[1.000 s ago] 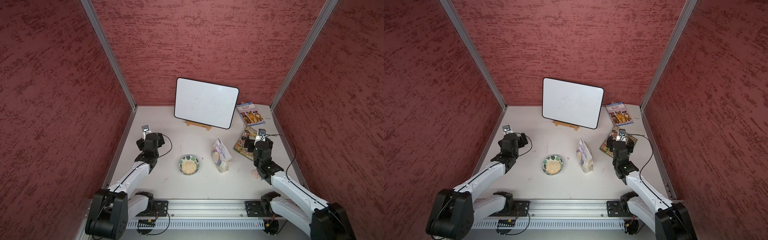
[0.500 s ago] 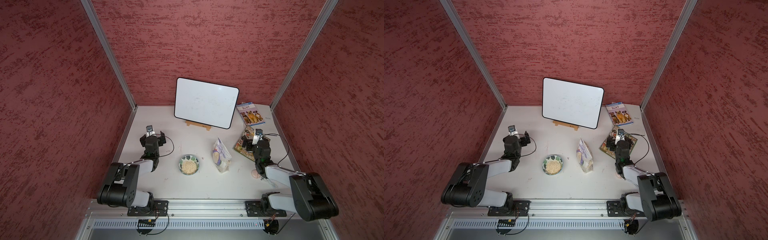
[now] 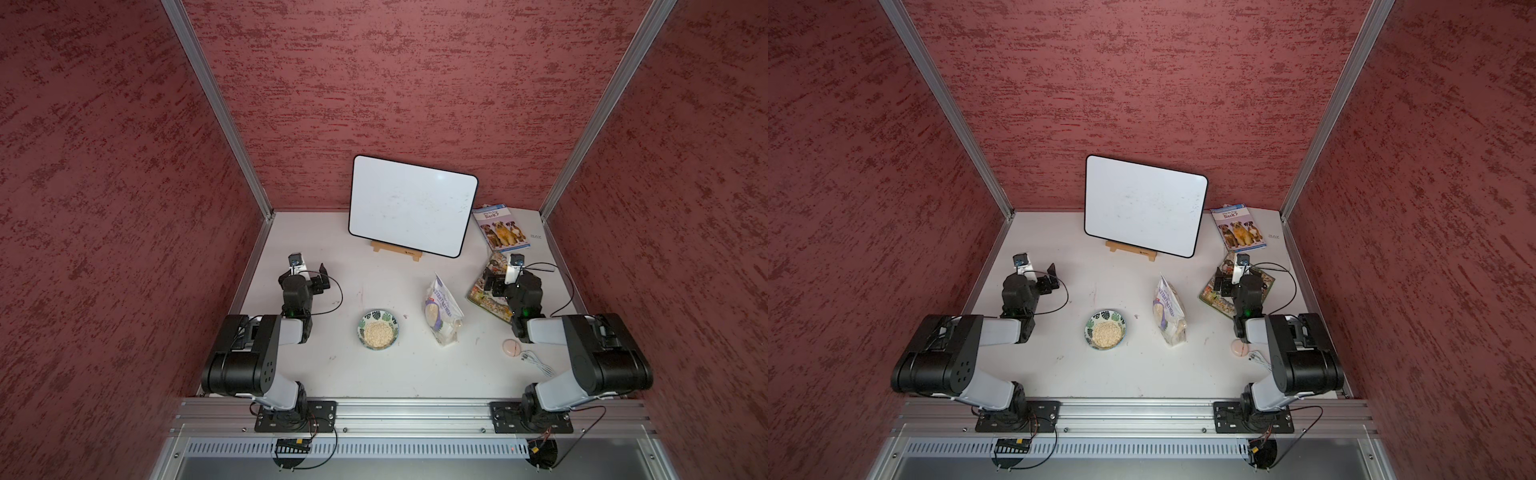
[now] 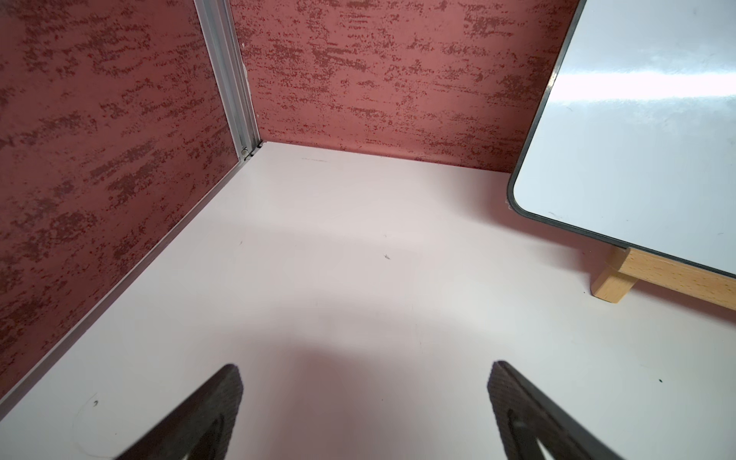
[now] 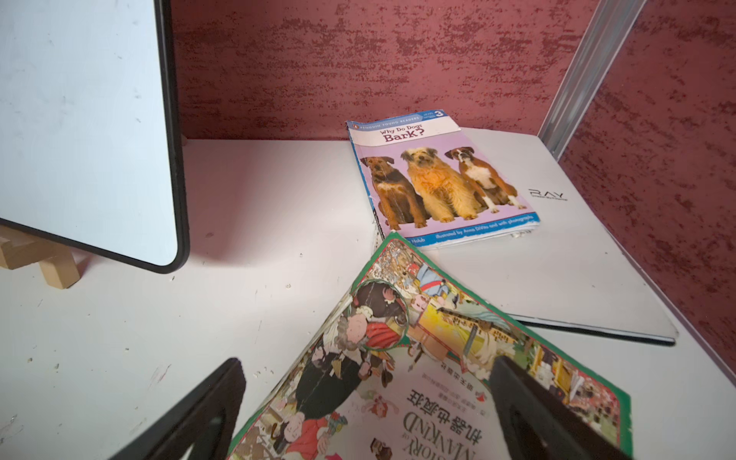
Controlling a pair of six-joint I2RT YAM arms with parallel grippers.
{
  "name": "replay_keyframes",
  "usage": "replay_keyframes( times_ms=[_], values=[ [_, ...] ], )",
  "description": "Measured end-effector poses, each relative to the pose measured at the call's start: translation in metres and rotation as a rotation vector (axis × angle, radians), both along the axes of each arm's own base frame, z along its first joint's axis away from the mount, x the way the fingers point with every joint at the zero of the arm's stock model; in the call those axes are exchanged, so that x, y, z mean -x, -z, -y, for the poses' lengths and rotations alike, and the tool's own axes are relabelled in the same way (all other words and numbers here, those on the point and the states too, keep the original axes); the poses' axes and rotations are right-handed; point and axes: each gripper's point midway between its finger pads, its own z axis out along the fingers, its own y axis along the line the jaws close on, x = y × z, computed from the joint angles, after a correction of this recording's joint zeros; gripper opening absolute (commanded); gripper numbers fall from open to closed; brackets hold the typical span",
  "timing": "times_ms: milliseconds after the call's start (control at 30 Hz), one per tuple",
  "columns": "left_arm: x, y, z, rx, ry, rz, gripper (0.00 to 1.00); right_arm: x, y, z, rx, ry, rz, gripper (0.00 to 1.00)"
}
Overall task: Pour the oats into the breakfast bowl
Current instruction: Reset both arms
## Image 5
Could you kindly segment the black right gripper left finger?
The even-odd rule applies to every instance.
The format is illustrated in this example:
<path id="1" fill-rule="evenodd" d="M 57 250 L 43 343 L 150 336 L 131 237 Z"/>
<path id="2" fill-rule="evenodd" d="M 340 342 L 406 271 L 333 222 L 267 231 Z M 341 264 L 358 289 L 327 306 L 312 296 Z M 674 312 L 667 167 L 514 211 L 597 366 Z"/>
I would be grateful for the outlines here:
<path id="1" fill-rule="evenodd" d="M 115 459 L 224 459 L 239 416 L 246 379 L 228 358 Z"/>

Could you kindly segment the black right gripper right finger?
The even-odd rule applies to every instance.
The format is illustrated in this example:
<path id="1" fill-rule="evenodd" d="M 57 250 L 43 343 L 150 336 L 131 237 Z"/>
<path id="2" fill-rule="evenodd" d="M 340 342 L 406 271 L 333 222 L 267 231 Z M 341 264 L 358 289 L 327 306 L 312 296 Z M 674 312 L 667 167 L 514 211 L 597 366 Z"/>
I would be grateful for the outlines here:
<path id="1" fill-rule="evenodd" d="M 511 358 L 493 365 L 490 391 L 513 459 L 627 459 Z"/>

